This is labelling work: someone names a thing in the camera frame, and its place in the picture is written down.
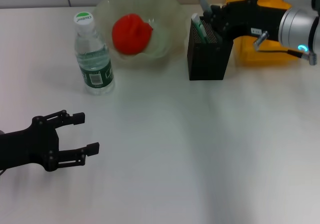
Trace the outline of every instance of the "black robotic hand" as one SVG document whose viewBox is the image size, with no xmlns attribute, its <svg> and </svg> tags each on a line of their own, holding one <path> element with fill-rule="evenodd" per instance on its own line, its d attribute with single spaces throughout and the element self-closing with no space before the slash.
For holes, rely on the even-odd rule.
<svg viewBox="0 0 320 224">
<path fill-rule="evenodd" d="M 37 163 L 46 171 L 85 165 L 85 157 L 99 153 L 99 143 L 75 150 L 59 151 L 56 128 L 83 124 L 85 114 L 70 116 L 66 110 L 32 119 L 28 129 L 0 134 L 0 170 Z"/>
</svg>

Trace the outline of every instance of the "white tabletop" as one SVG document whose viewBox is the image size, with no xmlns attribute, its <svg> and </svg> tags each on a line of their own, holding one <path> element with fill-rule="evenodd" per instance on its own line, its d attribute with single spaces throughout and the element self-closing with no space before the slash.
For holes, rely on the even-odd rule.
<svg viewBox="0 0 320 224">
<path fill-rule="evenodd" d="M 85 166 L 7 170 L 1 224 L 318 223 L 320 66 L 231 60 L 223 81 L 190 82 L 182 57 L 164 70 L 115 68 L 115 89 L 94 97 L 73 49 L 85 10 L 0 10 L 0 129 L 84 112 L 85 124 L 58 130 L 60 149 L 101 146 Z"/>
</svg>

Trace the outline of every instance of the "white bottle cap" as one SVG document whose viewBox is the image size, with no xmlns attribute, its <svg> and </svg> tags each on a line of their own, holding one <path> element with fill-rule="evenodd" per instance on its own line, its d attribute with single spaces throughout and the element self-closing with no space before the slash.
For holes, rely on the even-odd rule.
<svg viewBox="0 0 320 224">
<path fill-rule="evenodd" d="M 94 17 L 89 12 L 77 13 L 73 20 L 79 34 L 89 34 L 96 28 Z"/>
</svg>

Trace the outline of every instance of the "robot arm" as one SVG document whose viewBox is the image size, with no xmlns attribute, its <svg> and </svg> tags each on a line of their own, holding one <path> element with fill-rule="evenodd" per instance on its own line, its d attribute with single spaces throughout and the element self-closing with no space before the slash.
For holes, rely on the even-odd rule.
<svg viewBox="0 0 320 224">
<path fill-rule="evenodd" d="M 283 0 L 293 6 L 289 10 L 261 7 L 258 0 L 243 0 L 225 6 L 211 6 L 203 16 L 221 38 L 232 41 L 239 36 L 257 37 L 256 50 L 264 40 L 278 41 L 296 49 L 286 53 L 317 64 L 320 54 L 320 0 Z"/>
<path fill-rule="evenodd" d="M 84 113 L 70 116 L 62 110 L 48 116 L 34 117 L 28 129 L 0 135 L 0 170 L 29 163 L 40 164 L 46 171 L 85 165 L 86 156 L 99 153 L 99 143 L 75 150 L 59 151 L 59 137 L 56 132 L 56 128 L 83 124 L 84 120 Z"/>
</svg>

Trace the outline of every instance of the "blue indicator light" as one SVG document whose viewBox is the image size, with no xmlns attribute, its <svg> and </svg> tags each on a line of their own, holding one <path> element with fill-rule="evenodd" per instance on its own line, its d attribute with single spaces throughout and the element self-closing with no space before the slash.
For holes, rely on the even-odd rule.
<svg viewBox="0 0 320 224">
<path fill-rule="evenodd" d="M 308 52 L 308 51 L 309 51 L 308 47 L 305 46 L 305 45 L 299 45 L 299 46 L 298 46 L 298 50 L 302 50 L 302 51 L 305 51 L 305 52 Z"/>
</svg>

